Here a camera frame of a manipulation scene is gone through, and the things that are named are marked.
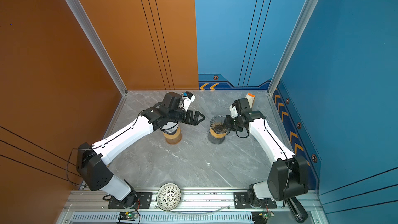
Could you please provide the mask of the white paper coffee filter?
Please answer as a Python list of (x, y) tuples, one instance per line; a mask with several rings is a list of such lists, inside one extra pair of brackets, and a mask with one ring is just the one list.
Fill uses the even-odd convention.
[(161, 128), (161, 131), (167, 134), (175, 133), (179, 127), (179, 123), (168, 122)]

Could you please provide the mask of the coffee filter box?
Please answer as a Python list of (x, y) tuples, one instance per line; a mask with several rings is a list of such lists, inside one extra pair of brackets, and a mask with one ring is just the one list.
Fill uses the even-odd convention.
[(254, 102), (255, 102), (255, 95), (251, 94), (251, 93), (247, 93), (246, 94), (246, 99), (248, 100), (249, 106), (250, 108), (253, 108)]

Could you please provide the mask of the grey glass dripper cone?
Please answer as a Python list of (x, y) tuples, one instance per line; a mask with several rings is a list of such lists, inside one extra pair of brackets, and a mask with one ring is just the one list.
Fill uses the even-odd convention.
[(226, 133), (227, 129), (224, 127), (225, 116), (218, 115), (212, 117), (210, 120), (210, 129), (216, 134)]

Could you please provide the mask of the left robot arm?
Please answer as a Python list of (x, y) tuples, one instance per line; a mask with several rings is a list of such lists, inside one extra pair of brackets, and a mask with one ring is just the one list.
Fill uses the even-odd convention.
[(119, 202), (132, 205), (135, 189), (120, 179), (108, 165), (124, 150), (141, 138), (160, 130), (169, 136), (177, 135), (179, 124), (199, 125), (205, 116), (189, 109), (195, 96), (191, 92), (168, 92), (163, 101), (140, 111), (137, 118), (113, 135), (77, 149), (76, 170), (92, 191), (104, 191)]

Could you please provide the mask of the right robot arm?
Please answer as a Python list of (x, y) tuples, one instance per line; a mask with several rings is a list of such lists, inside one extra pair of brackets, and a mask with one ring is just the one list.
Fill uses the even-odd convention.
[(254, 111), (245, 98), (238, 99), (230, 106), (231, 114), (226, 115), (223, 126), (231, 132), (252, 135), (265, 151), (271, 163), (266, 181), (255, 183), (248, 189), (251, 204), (258, 206), (263, 199), (288, 201), (309, 191), (309, 166), (303, 156), (297, 156), (270, 128), (266, 117)]

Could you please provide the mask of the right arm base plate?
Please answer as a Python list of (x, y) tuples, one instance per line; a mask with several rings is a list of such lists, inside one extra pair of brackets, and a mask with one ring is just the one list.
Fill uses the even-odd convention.
[(257, 201), (255, 205), (250, 203), (248, 193), (245, 191), (234, 192), (234, 206), (237, 209), (243, 208), (260, 208), (260, 209), (276, 209), (277, 204), (274, 199), (266, 198)]

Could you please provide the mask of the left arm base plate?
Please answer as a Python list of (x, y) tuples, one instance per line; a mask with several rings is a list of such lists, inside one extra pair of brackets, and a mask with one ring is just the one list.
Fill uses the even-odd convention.
[(108, 202), (108, 209), (149, 209), (152, 201), (152, 192), (137, 192), (134, 201), (127, 203), (117, 200), (111, 196)]

